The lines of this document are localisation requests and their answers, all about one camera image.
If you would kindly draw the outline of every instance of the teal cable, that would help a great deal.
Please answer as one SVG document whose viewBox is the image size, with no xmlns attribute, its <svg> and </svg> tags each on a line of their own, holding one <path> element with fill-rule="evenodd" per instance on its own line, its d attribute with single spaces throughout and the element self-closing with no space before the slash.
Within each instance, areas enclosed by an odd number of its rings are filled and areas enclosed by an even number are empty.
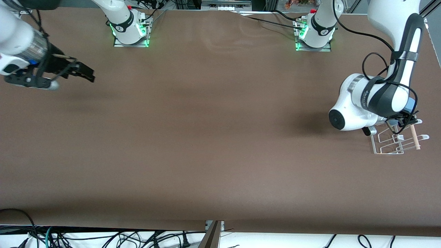
<svg viewBox="0 0 441 248">
<path fill-rule="evenodd" d="M 46 248 L 49 248 L 49 234 L 51 232 L 52 227 L 48 228 L 48 231 L 46 232 L 46 238 L 45 238 L 45 243 L 46 243 Z"/>
</svg>

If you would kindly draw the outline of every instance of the brown tabletop surface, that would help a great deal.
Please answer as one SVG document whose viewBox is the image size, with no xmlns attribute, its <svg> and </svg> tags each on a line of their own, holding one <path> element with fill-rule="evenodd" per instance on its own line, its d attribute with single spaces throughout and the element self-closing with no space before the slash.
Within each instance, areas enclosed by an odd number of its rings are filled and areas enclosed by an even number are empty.
<svg viewBox="0 0 441 248">
<path fill-rule="evenodd" d="M 340 28 L 332 52 L 297 52 L 289 28 L 168 11 L 150 47 L 114 48 L 100 9 L 42 18 L 50 41 L 96 81 L 60 79 L 45 91 L 1 80 L 1 208 L 24 209 L 37 225 L 190 230 L 221 219 L 235 231 L 441 236 L 441 70 L 426 30 L 412 87 L 417 132 L 430 139 L 374 155 L 368 137 L 334 129 L 328 111 L 366 54 L 389 58 L 377 40 Z M 341 20 L 386 37 L 364 15 Z M 366 69 L 383 67 L 371 58 Z"/>
</svg>

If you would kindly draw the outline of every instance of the gray floor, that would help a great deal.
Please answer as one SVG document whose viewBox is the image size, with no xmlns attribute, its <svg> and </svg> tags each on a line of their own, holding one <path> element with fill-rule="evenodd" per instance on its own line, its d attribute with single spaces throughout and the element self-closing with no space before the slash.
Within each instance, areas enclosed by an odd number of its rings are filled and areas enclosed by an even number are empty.
<svg viewBox="0 0 441 248">
<path fill-rule="evenodd" d="M 363 0 L 355 10 L 355 13 L 366 14 L 369 0 Z M 430 0 L 421 0 L 420 8 L 426 6 Z M 82 7 L 82 8 L 97 8 L 98 6 L 91 0 L 62 0 L 63 7 Z M 434 13 L 427 17 L 429 25 L 429 33 L 435 47 L 435 51 L 441 54 L 441 8 L 438 8 Z"/>
</svg>

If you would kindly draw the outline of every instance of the white floor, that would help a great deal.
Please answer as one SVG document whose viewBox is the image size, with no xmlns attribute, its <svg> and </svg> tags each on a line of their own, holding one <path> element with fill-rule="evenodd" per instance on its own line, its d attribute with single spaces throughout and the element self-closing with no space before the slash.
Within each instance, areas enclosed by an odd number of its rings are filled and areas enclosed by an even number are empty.
<svg viewBox="0 0 441 248">
<path fill-rule="evenodd" d="M 115 233 L 69 233 L 66 237 L 70 238 L 88 238 L 110 236 Z M 142 240 L 149 238 L 153 232 L 140 232 Z M 281 233 L 222 233 L 219 248 L 231 248 L 239 245 L 238 248 L 324 248 L 331 234 L 281 234 Z M 202 234 L 189 234 L 188 241 L 190 243 L 200 242 Z M 391 236 L 375 236 L 367 235 L 372 248 L 389 248 Z M 27 235 L 0 235 L 0 248 L 17 247 L 27 238 Z M 101 248 L 108 240 L 71 240 L 70 244 L 73 248 Z M 118 239 L 114 239 L 108 248 L 115 248 Z M 179 244 L 178 238 L 174 237 L 159 243 L 160 248 L 171 248 Z M 36 240 L 29 239 L 26 248 L 35 248 Z M 40 242 L 40 247 L 44 248 L 45 244 Z M 397 236 L 393 243 L 393 248 L 440 248 L 441 237 L 405 237 Z M 121 248 L 135 248 L 135 244 L 124 242 Z M 330 248 L 362 248 L 358 243 L 357 235 L 337 235 L 332 242 Z"/>
</svg>

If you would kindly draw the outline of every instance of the white robot link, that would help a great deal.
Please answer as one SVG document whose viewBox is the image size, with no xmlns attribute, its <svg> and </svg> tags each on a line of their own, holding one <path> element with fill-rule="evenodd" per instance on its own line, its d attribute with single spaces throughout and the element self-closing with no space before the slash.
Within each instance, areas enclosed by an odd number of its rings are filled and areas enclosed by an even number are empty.
<svg viewBox="0 0 441 248">
<path fill-rule="evenodd" d="M 420 0 L 371 0 L 368 9 L 369 22 L 379 31 L 388 35 L 393 41 L 391 64 L 386 78 L 355 73 L 348 76 L 340 86 L 340 95 L 329 112 L 332 126 L 342 131 L 362 129 L 366 135 L 376 132 L 375 125 L 398 122 L 401 132 L 406 125 L 416 123 L 415 99 L 409 97 L 410 81 L 415 62 L 418 59 L 419 45 L 422 39 L 424 20 L 419 15 Z M 324 20 L 319 28 L 310 25 L 307 35 L 320 36 L 320 31 L 330 30 L 339 16 L 340 0 L 323 1 L 314 18 L 309 14 L 311 23 Z M 320 47 L 328 41 L 304 38 L 307 45 Z"/>
<path fill-rule="evenodd" d="M 5 81 L 18 86 L 44 90 L 56 90 L 56 78 L 69 75 L 94 81 L 93 70 L 75 58 L 65 56 L 56 46 L 48 42 L 40 27 L 35 30 L 20 19 L 20 12 L 31 9 L 53 10 L 61 0 L 0 0 L 0 74 Z M 146 16 L 129 9 L 124 0 L 92 0 L 105 13 L 115 37 L 123 44 L 133 44 L 146 36 L 142 32 Z M 56 74 L 49 79 L 44 72 Z"/>
</svg>

